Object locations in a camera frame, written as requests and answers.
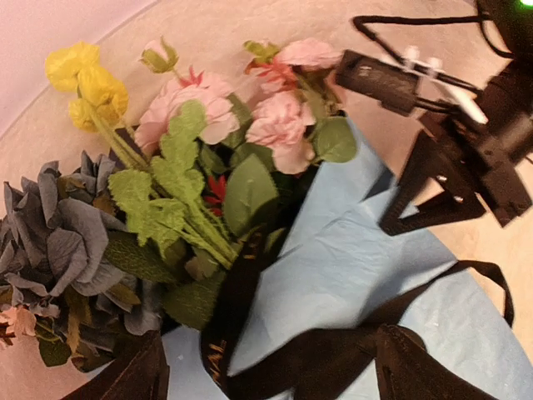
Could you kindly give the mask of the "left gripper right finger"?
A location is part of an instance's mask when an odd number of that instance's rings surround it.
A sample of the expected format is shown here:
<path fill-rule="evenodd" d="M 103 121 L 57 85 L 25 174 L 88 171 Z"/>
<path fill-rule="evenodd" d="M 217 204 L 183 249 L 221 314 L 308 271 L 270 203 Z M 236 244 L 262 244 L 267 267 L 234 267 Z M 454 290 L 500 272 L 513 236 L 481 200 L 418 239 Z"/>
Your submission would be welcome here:
<path fill-rule="evenodd" d="M 381 399 L 493 398 L 437 362 L 421 338 L 404 327 L 379 327 L 375 362 Z"/>

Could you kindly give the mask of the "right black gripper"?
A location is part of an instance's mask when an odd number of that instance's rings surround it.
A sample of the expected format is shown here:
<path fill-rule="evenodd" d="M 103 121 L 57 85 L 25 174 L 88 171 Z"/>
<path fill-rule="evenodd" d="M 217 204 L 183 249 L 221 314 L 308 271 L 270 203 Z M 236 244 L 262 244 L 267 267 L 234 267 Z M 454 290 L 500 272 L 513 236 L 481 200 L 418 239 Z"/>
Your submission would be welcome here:
<path fill-rule="evenodd" d="M 532 8 L 523 1 L 479 1 L 509 52 L 475 104 L 485 123 L 464 114 L 422 117 L 396 191 L 381 216 L 396 236 L 482 217 L 505 226 L 532 206 L 515 166 L 532 151 Z"/>

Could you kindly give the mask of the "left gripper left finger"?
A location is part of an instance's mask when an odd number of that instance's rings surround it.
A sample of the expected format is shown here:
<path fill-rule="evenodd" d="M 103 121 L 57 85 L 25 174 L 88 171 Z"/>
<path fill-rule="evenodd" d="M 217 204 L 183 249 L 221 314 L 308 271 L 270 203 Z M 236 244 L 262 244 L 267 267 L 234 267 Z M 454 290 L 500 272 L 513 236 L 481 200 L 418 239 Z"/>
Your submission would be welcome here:
<path fill-rule="evenodd" d="M 95 378 L 69 393 L 67 400 L 166 400 L 170 367 L 158 331 L 141 336 Z"/>

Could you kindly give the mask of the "black ribbon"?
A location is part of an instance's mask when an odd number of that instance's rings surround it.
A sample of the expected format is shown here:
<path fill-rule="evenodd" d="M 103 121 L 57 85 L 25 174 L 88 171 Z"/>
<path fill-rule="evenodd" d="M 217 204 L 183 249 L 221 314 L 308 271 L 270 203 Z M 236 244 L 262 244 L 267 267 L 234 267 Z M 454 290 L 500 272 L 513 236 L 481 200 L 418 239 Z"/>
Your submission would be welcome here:
<path fill-rule="evenodd" d="M 295 399 L 337 399 L 370 363 L 376 369 L 377 331 L 382 325 L 402 327 L 407 308 L 432 283 L 473 268 L 503 289 L 503 318 L 514 322 L 511 292 L 499 266 L 459 261 L 431 281 L 385 302 L 352 328 L 313 328 L 235 375 L 228 372 L 247 324 L 262 272 L 271 264 L 265 253 L 271 229 L 262 224 L 244 242 L 217 295 L 213 314 L 201 331 L 202 364 L 212 381 L 230 399 L 269 399 L 291 391 Z"/>

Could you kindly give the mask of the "blue wrapping paper sheet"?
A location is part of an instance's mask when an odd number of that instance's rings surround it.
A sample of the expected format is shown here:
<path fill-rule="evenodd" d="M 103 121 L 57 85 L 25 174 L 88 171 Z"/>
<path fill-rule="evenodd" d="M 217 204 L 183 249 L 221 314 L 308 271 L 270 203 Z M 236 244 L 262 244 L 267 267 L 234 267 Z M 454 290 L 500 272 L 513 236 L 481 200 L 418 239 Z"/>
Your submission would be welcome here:
<path fill-rule="evenodd" d="M 460 260 L 431 232 L 390 237 L 377 220 L 392 197 L 391 172 L 350 126 L 356 157 L 323 164 L 284 243 L 262 273 L 229 374 L 262 360 L 313 328 L 353 328 L 389 300 L 431 281 Z M 532 366 L 468 268 L 437 280 L 400 325 L 427 352 L 492 399 L 529 399 Z M 230 399 L 202 364 L 201 333 L 180 327 L 163 338 L 170 399 Z M 337 399 L 381 399 L 370 363 Z"/>

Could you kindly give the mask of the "yellow fake flower stem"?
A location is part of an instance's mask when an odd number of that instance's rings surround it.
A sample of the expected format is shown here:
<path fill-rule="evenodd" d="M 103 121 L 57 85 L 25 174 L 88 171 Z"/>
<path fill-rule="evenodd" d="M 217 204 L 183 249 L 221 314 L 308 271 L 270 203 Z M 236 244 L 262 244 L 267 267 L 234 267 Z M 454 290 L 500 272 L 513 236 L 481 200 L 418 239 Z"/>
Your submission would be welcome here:
<path fill-rule="evenodd" d="M 138 127 L 126 128 L 141 149 L 136 152 L 116 131 L 125 123 L 128 91 L 101 65 L 99 46 L 78 42 L 51 52 L 44 69 L 56 90 L 74 94 L 68 105 L 73 125 L 100 133 L 124 163 L 107 187 L 139 245 L 153 242 L 165 257 L 182 240 L 229 268 L 237 253 L 202 197 L 206 176 L 198 157 L 202 145 L 238 129 L 232 102 L 207 87 L 180 87 L 176 102 L 160 101 Z"/>

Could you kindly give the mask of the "pink fake rose bunch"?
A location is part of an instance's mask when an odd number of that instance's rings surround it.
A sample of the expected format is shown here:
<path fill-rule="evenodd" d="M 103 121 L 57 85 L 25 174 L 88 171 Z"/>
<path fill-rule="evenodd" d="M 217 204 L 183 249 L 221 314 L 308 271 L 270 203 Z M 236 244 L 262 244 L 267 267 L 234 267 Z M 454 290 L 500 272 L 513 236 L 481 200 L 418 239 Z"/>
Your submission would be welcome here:
<path fill-rule="evenodd" d="M 177 71 L 178 57 L 164 41 L 151 42 L 141 61 L 154 73 L 172 78 L 150 103 L 134 134 L 148 156 L 156 153 L 172 118 L 190 100 L 200 102 L 207 125 L 201 139 L 221 144 L 235 135 L 242 142 L 267 149 L 274 168 L 284 174 L 303 173 L 313 163 L 346 163 L 356 155 L 356 140 L 343 116 L 343 91 L 335 82 L 341 53 L 313 37 L 278 47 L 249 40 L 251 55 L 245 74 L 259 93 L 246 105 L 220 74 Z"/>

